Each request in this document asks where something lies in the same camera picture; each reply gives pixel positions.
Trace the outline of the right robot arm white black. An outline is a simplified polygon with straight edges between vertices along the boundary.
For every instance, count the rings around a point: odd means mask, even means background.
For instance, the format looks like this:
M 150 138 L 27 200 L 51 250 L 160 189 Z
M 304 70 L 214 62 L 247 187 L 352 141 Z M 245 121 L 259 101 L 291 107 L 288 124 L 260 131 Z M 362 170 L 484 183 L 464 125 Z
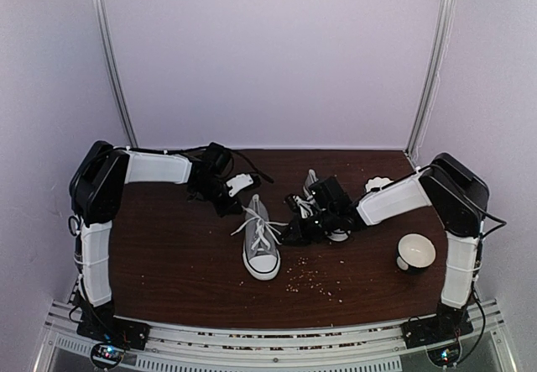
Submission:
M 310 185 L 306 209 L 289 195 L 294 213 L 281 235 L 284 245 L 303 246 L 337 232 L 348 236 L 403 213 L 433 207 L 448 239 L 446 278 L 436 316 L 430 321 L 435 338 L 448 339 L 463 320 L 482 263 L 483 224 L 489 189 L 486 183 L 447 153 L 413 173 L 371 188 L 352 201 L 336 177 Z

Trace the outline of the black and white bowl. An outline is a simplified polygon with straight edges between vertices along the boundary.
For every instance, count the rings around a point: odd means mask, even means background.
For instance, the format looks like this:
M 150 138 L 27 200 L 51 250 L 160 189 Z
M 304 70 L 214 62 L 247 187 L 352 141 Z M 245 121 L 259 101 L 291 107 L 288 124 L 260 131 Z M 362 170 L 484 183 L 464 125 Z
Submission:
M 395 262 L 406 274 L 422 274 L 430 268 L 435 258 L 434 244 L 421 234 L 408 233 L 398 241 Z

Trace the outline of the right aluminium frame post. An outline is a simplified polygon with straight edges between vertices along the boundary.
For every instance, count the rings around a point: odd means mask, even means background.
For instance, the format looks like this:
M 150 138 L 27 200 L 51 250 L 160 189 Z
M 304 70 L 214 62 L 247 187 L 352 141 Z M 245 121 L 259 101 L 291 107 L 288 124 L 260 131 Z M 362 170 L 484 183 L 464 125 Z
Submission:
M 405 150 L 408 159 L 413 165 L 416 165 L 419 161 L 420 146 L 425 138 L 437 87 L 440 83 L 440 69 L 449 43 L 455 1 L 440 0 L 429 64 L 425 73 L 414 124 Z

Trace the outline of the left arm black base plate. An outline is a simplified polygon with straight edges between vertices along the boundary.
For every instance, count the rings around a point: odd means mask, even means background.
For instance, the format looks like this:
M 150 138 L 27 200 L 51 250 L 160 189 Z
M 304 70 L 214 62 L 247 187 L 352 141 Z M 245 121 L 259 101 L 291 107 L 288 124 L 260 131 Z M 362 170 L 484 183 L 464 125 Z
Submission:
M 95 316 L 83 315 L 76 332 L 82 337 L 110 343 L 119 348 L 144 350 L 150 326 L 147 323 L 116 317 L 111 322 L 104 322 Z

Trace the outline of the front aluminium rail frame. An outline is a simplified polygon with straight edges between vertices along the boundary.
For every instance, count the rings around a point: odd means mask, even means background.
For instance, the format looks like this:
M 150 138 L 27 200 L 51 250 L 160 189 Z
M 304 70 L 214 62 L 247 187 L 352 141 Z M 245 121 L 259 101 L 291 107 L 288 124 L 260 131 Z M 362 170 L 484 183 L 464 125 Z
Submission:
M 143 321 L 149 325 L 145 349 L 126 352 L 111 371 L 522 371 L 497 302 L 484 301 L 482 308 L 486 327 L 471 354 L 482 315 L 476 306 L 468 308 L 474 331 L 459 338 L 467 358 L 456 368 L 437 367 L 430 359 L 449 341 L 409 348 L 400 327 L 404 319 L 280 330 Z M 30 371 L 98 371 L 90 361 L 96 340 L 76 334 L 81 311 L 70 320 L 71 309 L 70 303 L 52 302 Z

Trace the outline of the white fluted ceramic bowl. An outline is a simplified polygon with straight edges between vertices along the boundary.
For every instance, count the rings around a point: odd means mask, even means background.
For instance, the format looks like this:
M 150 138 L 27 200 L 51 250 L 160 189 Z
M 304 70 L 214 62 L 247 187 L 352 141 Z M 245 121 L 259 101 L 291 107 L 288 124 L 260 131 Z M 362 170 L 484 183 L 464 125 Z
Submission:
M 394 181 L 388 177 L 375 176 L 371 179 L 368 179 L 368 181 L 366 182 L 364 186 L 365 193 L 368 194 L 369 192 L 372 192 L 372 191 L 379 191 L 383 187 L 393 182 Z

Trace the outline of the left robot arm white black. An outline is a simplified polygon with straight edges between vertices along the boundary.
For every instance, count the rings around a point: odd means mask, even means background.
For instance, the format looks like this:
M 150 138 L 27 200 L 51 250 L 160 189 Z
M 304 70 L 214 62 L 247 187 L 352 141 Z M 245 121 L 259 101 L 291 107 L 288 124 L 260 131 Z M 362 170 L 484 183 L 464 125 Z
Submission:
M 70 233 L 76 239 L 74 261 L 79 272 L 84 320 L 103 342 L 121 332 L 113 317 L 109 282 L 109 239 L 123 199 L 134 183 L 184 185 L 195 199 L 210 202 L 220 217 L 242 212 L 238 193 L 272 178 L 256 165 L 250 172 L 229 176 L 239 153 L 211 142 L 191 149 L 140 149 L 96 141 L 69 185 Z

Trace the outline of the aluminium frame post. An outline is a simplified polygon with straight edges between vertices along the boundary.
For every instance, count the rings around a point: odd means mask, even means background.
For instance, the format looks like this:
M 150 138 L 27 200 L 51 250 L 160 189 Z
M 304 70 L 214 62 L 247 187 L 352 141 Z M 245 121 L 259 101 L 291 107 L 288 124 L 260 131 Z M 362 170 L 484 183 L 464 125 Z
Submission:
M 133 121 L 131 119 L 127 101 L 121 83 L 117 60 L 114 54 L 110 25 L 107 18 L 107 9 L 105 0 L 92 0 L 94 11 L 96 14 L 96 22 L 99 35 L 102 43 L 107 75 L 112 89 L 112 97 L 115 107 L 118 112 L 119 120 L 123 128 L 123 132 L 130 147 L 137 148 L 139 146 L 138 139 L 135 134 Z
M 440 83 L 440 69 L 449 43 L 455 1 L 440 0 L 429 64 L 425 73 L 414 124 L 405 150 L 408 159 L 413 165 L 416 165 L 419 161 L 420 146 L 425 138 L 437 87 Z

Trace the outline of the left aluminium frame post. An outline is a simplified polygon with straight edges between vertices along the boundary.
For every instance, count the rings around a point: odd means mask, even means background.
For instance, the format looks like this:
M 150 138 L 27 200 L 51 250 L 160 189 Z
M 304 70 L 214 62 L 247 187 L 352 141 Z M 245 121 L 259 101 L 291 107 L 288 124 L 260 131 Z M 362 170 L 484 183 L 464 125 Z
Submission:
M 115 107 L 118 112 L 119 120 L 123 128 L 123 132 L 130 147 L 137 148 L 139 146 L 138 139 L 135 134 L 133 121 L 131 119 L 127 101 L 121 83 L 117 60 L 114 54 L 110 25 L 107 18 L 107 9 L 105 0 L 92 0 L 94 11 L 96 14 L 96 22 L 99 35 L 102 43 L 107 75 L 112 89 L 112 97 Z

